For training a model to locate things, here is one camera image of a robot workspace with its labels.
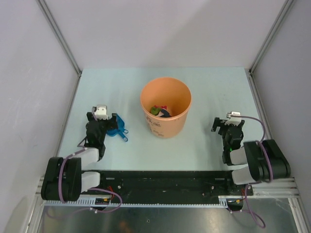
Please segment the blue plastic dustpan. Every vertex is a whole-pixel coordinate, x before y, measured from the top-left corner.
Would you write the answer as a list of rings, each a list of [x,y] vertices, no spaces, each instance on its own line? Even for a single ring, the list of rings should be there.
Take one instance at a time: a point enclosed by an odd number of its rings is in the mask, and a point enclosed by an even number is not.
[[[118,122],[118,128],[117,129],[109,129],[106,134],[110,137],[116,136],[116,135],[125,135],[128,134],[128,130],[125,129],[125,122],[123,119],[117,114],[117,122]]]

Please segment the orange plastic bucket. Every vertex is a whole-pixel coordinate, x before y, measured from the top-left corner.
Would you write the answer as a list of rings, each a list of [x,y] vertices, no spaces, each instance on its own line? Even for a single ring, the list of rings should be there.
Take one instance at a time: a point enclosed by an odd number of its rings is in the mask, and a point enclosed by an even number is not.
[[[172,77],[151,80],[140,94],[147,125],[151,133],[160,138],[171,138],[182,131],[191,101],[188,86]]]

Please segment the blue hand brush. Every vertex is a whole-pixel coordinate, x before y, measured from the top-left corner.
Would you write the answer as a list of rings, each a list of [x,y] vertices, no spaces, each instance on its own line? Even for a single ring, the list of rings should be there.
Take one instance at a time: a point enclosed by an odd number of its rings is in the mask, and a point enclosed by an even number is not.
[[[121,134],[120,136],[121,136],[121,138],[122,138],[123,141],[125,141],[125,142],[128,141],[128,138],[127,138],[125,135]]]

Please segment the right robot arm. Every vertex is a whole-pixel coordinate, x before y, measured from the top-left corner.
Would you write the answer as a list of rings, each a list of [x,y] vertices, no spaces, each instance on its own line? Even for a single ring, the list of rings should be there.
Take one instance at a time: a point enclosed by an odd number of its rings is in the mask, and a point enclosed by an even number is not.
[[[223,163],[228,166],[245,165],[232,171],[232,178],[224,182],[224,189],[230,195],[237,194],[242,184],[267,182],[288,178],[291,167],[280,147],[273,139],[243,142],[245,120],[243,116],[233,116],[228,119],[216,117],[211,131],[222,137]]]

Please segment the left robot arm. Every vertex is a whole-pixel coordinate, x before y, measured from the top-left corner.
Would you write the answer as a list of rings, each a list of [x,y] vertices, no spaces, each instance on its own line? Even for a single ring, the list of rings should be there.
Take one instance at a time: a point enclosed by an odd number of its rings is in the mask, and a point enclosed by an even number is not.
[[[87,113],[86,136],[82,140],[82,149],[66,158],[53,157],[48,161],[41,187],[41,197],[44,200],[56,200],[62,203],[77,201],[82,192],[92,189],[97,194],[107,190],[107,181],[96,177],[90,187],[83,189],[83,166],[100,161],[105,153],[104,140],[109,130],[118,128],[117,114],[100,119],[92,113]]]

